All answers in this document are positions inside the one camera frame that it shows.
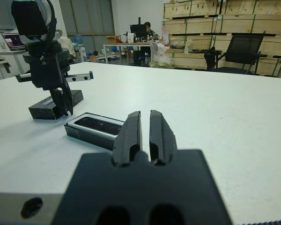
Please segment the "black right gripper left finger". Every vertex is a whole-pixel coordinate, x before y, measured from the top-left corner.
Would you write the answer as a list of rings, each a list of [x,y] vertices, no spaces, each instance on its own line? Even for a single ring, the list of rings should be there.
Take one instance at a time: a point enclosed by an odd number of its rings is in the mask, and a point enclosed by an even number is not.
[[[130,113],[114,140],[111,162],[114,167],[126,167],[142,151],[141,112]]]

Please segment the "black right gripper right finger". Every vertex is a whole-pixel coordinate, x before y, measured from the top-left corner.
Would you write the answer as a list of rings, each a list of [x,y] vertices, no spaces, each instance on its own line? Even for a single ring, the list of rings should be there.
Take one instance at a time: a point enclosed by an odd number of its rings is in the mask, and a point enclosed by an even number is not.
[[[170,163],[177,151],[175,135],[163,114],[157,110],[150,112],[149,150],[154,165]]]

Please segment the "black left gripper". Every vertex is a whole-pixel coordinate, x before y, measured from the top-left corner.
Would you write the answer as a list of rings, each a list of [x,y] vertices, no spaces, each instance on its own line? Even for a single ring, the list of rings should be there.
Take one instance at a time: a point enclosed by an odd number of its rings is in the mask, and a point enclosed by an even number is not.
[[[60,111],[65,107],[66,114],[73,115],[73,97],[68,85],[70,82],[90,81],[94,79],[92,71],[84,74],[69,75],[69,52],[43,55],[40,59],[25,53],[24,59],[30,64],[30,72],[17,75],[18,82],[32,82],[35,87],[50,90],[51,97]]]

